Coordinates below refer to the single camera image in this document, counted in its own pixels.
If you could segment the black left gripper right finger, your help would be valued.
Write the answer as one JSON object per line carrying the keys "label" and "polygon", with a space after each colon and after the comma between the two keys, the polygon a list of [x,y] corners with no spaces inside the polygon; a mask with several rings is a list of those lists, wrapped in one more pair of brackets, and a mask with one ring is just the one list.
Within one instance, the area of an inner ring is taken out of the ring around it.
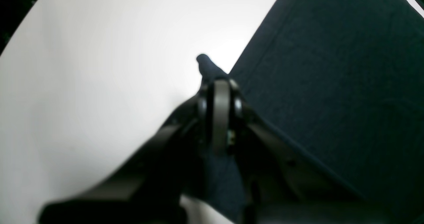
{"label": "black left gripper right finger", "polygon": [[394,224],[282,141],[230,85],[229,153],[242,176],[246,205],[241,224]]}

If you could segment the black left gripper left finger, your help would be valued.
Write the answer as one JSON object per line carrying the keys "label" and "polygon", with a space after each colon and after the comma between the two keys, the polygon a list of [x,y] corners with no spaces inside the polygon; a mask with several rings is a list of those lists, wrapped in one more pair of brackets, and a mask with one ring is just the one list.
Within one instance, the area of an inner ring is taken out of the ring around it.
{"label": "black left gripper left finger", "polygon": [[203,84],[121,167],[87,191],[47,204],[40,224],[186,224],[179,200],[205,188],[210,160],[227,158],[231,82]]}

